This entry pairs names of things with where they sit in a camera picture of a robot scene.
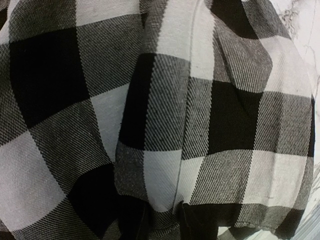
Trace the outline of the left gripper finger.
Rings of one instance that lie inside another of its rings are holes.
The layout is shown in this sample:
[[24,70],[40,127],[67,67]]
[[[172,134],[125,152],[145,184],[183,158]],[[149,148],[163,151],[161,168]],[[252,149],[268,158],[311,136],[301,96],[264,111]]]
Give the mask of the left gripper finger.
[[218,224],[206,205],[178,205],[181,240],[216,240]]

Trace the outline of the black white plaid shirt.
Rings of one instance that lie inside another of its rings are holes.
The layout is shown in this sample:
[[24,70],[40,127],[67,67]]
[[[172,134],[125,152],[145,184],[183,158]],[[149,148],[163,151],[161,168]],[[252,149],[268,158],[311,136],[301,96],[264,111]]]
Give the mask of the black white plaid shirt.
[[315,99],[268,0],[3,0],[0,237],[291,239]]

